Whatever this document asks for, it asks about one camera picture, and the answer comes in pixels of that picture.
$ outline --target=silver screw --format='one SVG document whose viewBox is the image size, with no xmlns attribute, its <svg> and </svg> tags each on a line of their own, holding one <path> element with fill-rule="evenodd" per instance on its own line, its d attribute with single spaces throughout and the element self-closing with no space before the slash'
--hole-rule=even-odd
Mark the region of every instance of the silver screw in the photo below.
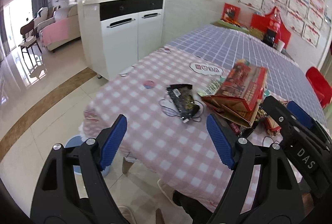
<svg viewBox="0 0 332 224">
<path fill-rule="evenodd" d="M 54 146 L 53 146 L 53 149 L 54 150 L 59 150 L 61 148 L 61 144 L 55 144 Z"/>
<path fill-rule="evenodd" d="M 96 140 L 94 138 L 87 139 L 86 144 L 87 145 L 93 145 L 95 144 Z"/>
<path fill-rule="evenodd" d="M 248 141 L 247 141 L 246 138 L 240 138 L 240 139 L 238 140 L 238 142 L 239 142 L 240 144 L 246 144 Z"/>
<path fill-rule="evenodd" d="M 280 145 L 279 144 L 272 144 L 272 148 L 274 149 L 274 150 L 279 150 L 280 149 Z"/>
</svg>

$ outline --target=black drawer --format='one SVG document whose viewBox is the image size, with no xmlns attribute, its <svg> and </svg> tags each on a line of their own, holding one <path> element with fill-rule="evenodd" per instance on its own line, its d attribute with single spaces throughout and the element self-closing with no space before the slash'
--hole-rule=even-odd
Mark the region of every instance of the black drawer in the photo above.
<svg viewBox="0 0 332 224">
<path fill-rule="evenodd" d="M 162 9 L 163 0 L 117 0 L 100 3 L 100 21 L 122 15 Z"/>
</svg>

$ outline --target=blue gripper pad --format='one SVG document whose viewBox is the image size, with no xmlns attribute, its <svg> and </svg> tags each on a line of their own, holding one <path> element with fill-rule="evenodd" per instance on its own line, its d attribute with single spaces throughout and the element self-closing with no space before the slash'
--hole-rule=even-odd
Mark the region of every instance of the blue gripper pad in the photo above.
<svg viewBox="0 0 332 224">
<path fill-rule="evenodd" d="M 235 161 L 233 159 L 232 147 L 211 114 L 206 119 L 206 129 L 210 134 L 221 162 L 230 169 L 233 169 Z"/>
<path fill-rule="evenodd" d="M 112 164 L 126 131 L 127 118 L 122 116 L 102 147 L 99 165 L 103 170 Z"/>
<path fill-rule="evenodd" d="M 305 126 L 307 129 L 311 129 L 313 127 L 312 120 L 310 115 L 308 115 L 299 105 L 297 105 L 294 101 L 290 101 L 287 104 L 287 109 L 295 115 L 298 121 Z"/>
</svg>

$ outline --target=black pants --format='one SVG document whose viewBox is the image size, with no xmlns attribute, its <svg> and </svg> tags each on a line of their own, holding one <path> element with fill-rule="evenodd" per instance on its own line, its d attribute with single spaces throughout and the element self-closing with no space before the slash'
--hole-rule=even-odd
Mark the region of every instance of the black pants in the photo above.
<svg viewBox="0 0 332 224">
<path fill-rule="evenodd" d="M 193 224 L 206 224 L 212 216 L 212 213 L 197 200 L 189 198 L 180 192 L 174 192 L 173 202 L 183 207 L 185 212 L 193 219 Z"/>
</svg>

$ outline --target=table leg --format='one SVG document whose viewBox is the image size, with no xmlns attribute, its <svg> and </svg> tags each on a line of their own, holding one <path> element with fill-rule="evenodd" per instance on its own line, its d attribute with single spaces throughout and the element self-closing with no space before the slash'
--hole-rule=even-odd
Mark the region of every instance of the table leg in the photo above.
<svg viewBox="0 0 332 224">
<path fill-rule="evenodd" d="M 122 160 L 122 173 L 127 174 L 134 162 L 128 162 L 125 158 Z"/>
<path fill-rule="evenodd" d="M 156 210 L 156 224 L 165 224 L 163 214 L 159 208 Z"/>
</svg>

